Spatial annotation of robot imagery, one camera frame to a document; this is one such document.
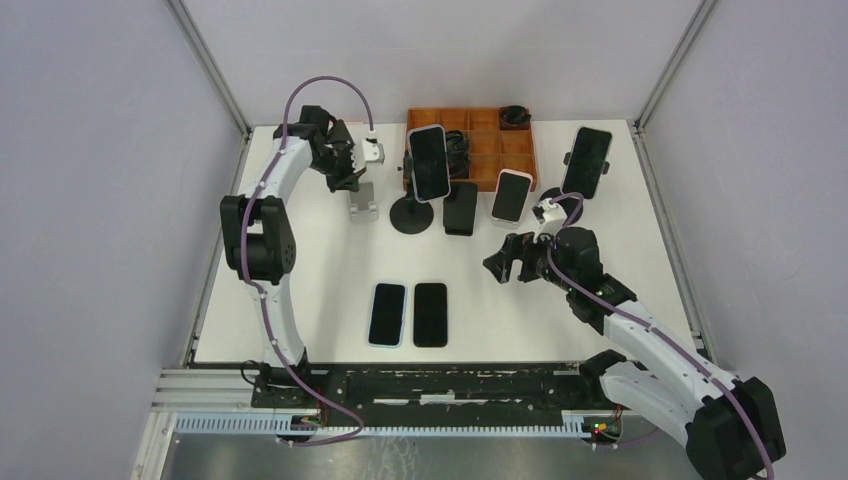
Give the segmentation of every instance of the round stand base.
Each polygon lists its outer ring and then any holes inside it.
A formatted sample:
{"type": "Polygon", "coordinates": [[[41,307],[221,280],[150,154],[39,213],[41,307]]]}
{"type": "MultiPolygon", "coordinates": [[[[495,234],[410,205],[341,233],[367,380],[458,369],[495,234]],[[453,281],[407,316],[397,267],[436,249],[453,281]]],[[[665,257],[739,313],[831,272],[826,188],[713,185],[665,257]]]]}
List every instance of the round stand base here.
{"type": "Polygon", "coordinates": [[[399,198],[389,210],[389,219],[398,232],[415,235],[427,230],[433,223],[433,207],[412,198],[399,198]]]}
{"type": "MultiPolygon", "coordinates": [[[[562,195],[562,192],[559,190],[559,187],[550,188],[545,190],[545,193],[539,197],[539,200],[545,200],[546,198],[556,198],[562,195]]],[[[564,200],[559,201],[559,205],[565,210],[565,214],[571,217],[571,214],[574,213],[574,209],[577,208],[577,199],[574,198],[566,198],[564,200]]],[[[583,216],[583,212],[586,211],[586,202],[583,202],[583,208],[577,212],[577,216],[574,218],[574,221],[571,222],[572,225],[577,223],[580,220],[580,217],[583,216]]]]}

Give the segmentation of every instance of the black phone stand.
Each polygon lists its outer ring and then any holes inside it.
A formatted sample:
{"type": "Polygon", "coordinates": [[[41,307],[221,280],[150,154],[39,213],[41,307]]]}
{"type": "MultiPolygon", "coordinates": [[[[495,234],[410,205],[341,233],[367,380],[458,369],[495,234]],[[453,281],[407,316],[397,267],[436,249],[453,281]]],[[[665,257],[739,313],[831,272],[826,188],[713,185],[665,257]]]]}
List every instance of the black phone stand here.
{"type": "MultiPolygon", "coordinates": [[[[565,154],[565,158],[563,159],[562,163],[564,163],[566,166],[568,166],[569,160],[571,160],[571,152],[568,152],[568,153],[565,154]]],[[[558,197],[562,194],[563,194],[563,192],[562,192],[562,190],[560,190],[560,187],[549,188],[549,189],[545,190],[544,193],[542,193],[542,196],[539,197],[539,200],[541,201],[541,200],[545,200],[545,199],[548,199],[548,198],[556,198],[556,197],[558,197]]],[[[574,213],[574,209],[577,208],[577,199],[576,198],[566,198],[564,200],[560,200],[557,203],[559,203],[559,206],[562,207],[563,210],[565,210],[565,214],[568,215],[569,217],[571,217],[571,214],[574,213]]],[[[574,224],[577,220],[580,220],[580,217],[583,216],[584,210],[586,210],[586,202],[585,201],[583,202],[583,208],[580,209],[579,212],[577,212],[577,216],[571,222],[572,224],[574,224]]]]}
{"type": "Polygon", "coordinates": [[[415,187],[409,182],[406,195],[397,199],[389,210],[392,226],[400,233],[415,235],[427,230],[433,223],[433,207],[415,199],[415,187]]]}

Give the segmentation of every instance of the phone stand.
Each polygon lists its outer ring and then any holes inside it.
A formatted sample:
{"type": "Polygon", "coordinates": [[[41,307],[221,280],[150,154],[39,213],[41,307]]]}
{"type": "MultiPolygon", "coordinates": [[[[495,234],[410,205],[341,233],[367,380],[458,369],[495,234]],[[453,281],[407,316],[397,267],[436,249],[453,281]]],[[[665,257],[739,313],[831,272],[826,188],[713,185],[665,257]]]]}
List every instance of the phone stand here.
{"type": "MultiPolygon", "coordinates": [[[[562,163],[564,163],[566,166],[568,166],[569,160],[571,160],[571,152],[567,152],[565,154],[565,158],[563,159],[562,163]]],[[[556,197],[562,195],[563,193],[565,193],[565,192],[560,190],[560,187],[549,188],[549,189],[545,190],[544,193],[542,193],[542,196],[539,197],[539,201],[546,200],[546,199],[549,199],[549,198],[556,198],[556,197]]],[[[577,199],[576,198],[566,198],[566,199],[560,200],[557,203],[559,203],[559,206],[562,207],[563,210],[565,210],[565,214],[568,215],[569,218],[571,218],[571,214],[574,213],[574,209],[577,208],[577,199]]],[[[583,202],[583,208],[579,212],[577,212],[577,216],[571,222],[572,224],[574,222],[580,220],[580,217],[583,216],[583,211],[585,209],[586,209],[586,202],[583,202]]]]}
{"type": "Polygon", "coordinates": [[[358,192],[348,192],[348,210],[353,223],[374,222],[380,218],[377,202],[374,201],[374,184],[362,182],[358,192]]]}
{"type": "Polygon", "coordinates": [[[415,189],[412,182],[409,182],[406,195],[392,204],[389,219],[398,232],[415,235],[427,230],[433,223],[433,207],[415,199],[415,189]]]}

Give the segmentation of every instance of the metal floor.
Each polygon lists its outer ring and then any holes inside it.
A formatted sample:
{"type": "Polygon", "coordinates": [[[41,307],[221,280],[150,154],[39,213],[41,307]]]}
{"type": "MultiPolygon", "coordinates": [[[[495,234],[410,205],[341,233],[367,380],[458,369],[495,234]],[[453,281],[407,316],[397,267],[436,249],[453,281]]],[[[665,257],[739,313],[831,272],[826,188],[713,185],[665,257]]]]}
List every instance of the metal floor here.
{"type": "MultiPolygon", "coordinates": [[[[635,426],[646,430],[647,426],[635,426]]],[[[292,449],[267,435],[174,435],[163,474],[173,480],[696,480],[684,450],[666,435],[592,452],[562,438],[363,438],[292,449]]]]}

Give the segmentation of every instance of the black cable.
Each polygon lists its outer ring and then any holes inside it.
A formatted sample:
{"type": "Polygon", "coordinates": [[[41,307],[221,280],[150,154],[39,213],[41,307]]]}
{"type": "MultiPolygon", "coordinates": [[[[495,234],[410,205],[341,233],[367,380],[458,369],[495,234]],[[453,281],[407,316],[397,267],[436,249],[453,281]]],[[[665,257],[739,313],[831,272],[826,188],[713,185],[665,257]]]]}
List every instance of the black cable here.
{"type": "Polygon", "coordinates": [[[445,132],[450,178],[468,178],[471,169],[471,141],[459,130],[445,132]]]}
{"type": "Polygon", "coordinates": [[[241,362],[241,366],[239,367],[239,373],[241,373],[241,378],[243,378],[245,382],[247,382],[251,386],[255,387],[256,382],[251,382],[250,380],[247,379],[247,375],[244,374],[244,366],[247,365],[248,363],[252,363],[252,364],[256,365],[256,369],[259,370],[259,367],[260,367],[259,362],[257,362],[256,360],[245,360],[245,361],[241,362]]]}
{"type": "Polygon", "coordinates": [[[521,105],[501,107],[499,113],[501,130],[530,129],[530,111],[521,105]]]}

